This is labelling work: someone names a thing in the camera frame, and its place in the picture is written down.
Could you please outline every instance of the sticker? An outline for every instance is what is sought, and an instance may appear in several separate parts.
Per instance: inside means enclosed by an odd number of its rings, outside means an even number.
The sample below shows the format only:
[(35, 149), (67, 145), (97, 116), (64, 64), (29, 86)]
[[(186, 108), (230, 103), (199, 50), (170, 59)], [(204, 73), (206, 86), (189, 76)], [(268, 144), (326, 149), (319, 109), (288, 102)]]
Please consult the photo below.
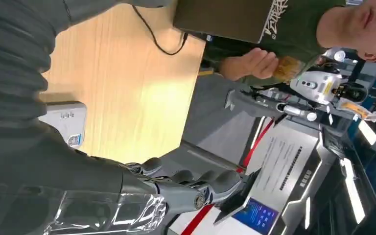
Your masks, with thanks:
[(328, 95), (331, 88), (332, 88), (332, 83), (329, 82), (327, 87), (325, 88), (324, 95)]
[(305, 63), (290, 56), (279, 59), (279, 65), (273, 76), (285, 82), (294, 79), (304, 68)]
[(81, 134), (73, 135), (73, 136), (69, 137), (67, 144), (70, 147), (78, 146), (78, 145), (80, 145), (80, 141), (81, 141)]

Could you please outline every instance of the man's ear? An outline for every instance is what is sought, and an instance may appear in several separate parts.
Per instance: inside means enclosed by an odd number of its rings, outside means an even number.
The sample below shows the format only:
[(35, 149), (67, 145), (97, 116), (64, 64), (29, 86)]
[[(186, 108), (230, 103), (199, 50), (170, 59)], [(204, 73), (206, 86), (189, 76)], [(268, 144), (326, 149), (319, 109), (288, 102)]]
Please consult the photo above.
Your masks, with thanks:
[(367, 52), (357, 51), (357, 54), (361, 59), (365, 61), (376, 62), (376, 53), (371, 54)]

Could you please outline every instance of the display screen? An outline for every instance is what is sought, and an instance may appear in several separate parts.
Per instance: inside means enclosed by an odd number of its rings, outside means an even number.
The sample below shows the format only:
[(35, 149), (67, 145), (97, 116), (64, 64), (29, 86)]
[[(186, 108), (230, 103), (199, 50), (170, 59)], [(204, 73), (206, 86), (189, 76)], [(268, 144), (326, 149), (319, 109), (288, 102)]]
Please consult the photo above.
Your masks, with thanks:
[(268, 235), (278, 214), (277, 211), (250, 199), (247, 207), (233, 215), (233, 218), (262, 235)]

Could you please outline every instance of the orange label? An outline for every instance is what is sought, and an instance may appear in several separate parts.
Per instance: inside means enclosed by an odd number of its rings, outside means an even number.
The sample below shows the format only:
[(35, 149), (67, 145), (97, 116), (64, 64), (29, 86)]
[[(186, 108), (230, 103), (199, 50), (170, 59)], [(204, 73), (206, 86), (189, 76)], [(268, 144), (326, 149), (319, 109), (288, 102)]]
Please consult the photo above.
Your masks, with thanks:
[(359, 107), (353, 103), (345, 102), (341, 105), (341, 107), (354, 111), (356, 114), (361, 115), (362, 119), (368, 117), (368, 112), (366, 112), (363, 107)]
[(289, 81), (296, 78), (304, 66), (304, 62), (290, 56), (285, 56), (279, 59), (279, 65), (273, 76), (282, 82)]

